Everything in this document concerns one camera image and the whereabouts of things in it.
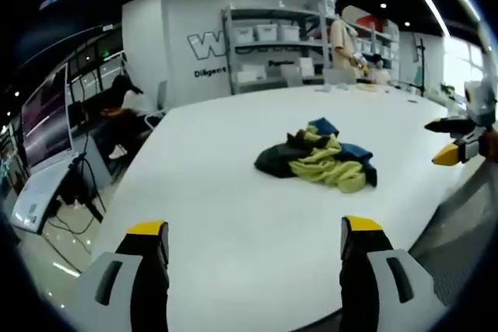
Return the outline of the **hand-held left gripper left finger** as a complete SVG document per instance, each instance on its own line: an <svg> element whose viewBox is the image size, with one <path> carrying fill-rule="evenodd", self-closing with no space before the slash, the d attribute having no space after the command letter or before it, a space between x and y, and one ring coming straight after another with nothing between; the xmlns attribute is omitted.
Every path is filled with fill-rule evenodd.
<svg viewBox="0 0 498 332"><path fill-rule="evenodd" d="M77 331L167 331L168 224L131 227L114 252L80 275L72 300Z"/></svg>

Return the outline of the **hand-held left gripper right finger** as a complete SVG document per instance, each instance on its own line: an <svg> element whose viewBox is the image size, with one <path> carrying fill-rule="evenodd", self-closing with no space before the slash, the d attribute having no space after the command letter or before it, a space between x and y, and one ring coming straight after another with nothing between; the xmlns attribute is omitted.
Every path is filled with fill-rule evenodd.
<svg viewBox="0 0 498 332"><path fill-rule="evenodd" d="M428 331L434 282L372 219L342 217L340 331Z"/></svg>

